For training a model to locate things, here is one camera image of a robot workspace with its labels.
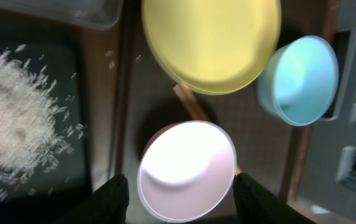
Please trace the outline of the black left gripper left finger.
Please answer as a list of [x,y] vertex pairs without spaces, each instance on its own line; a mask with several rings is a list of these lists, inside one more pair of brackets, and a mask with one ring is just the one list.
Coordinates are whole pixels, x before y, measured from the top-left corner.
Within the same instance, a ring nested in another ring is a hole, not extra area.
[[124,174],[116,174],[52,224],[125,224],[128,205],[128,180]]

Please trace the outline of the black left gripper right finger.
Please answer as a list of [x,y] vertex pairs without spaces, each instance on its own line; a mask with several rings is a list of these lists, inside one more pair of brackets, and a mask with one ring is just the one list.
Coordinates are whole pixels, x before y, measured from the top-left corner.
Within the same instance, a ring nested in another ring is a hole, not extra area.
[[315,224],[268,189],[240,173],[233,180],[233,196],[237,215],[242,223]]

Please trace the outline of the light blue bowl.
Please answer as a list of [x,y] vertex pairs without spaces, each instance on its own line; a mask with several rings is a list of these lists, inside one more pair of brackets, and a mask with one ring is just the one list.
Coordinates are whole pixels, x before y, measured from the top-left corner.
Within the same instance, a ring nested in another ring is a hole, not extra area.
[[317,121],[333,102],[337,57],[321,37],[307,35],[279,48],[256,79],[256,95],[269,114],[291,126]]

